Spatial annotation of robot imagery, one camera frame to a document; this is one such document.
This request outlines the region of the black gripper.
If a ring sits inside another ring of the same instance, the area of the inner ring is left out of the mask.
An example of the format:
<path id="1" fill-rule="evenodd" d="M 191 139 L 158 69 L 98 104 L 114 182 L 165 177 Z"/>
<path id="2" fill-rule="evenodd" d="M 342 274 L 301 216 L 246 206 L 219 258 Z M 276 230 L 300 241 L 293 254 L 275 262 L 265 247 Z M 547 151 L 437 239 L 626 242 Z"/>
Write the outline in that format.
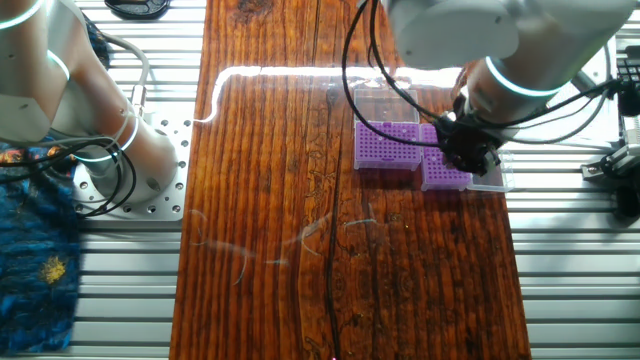
<path id="1" fill-rule="evenodd" d="M 433 123 L 446 166 L 484 176 L 502 163 L 497 149 L 503 141 L 482 129 L 470 115 L 448 113 Z"/>

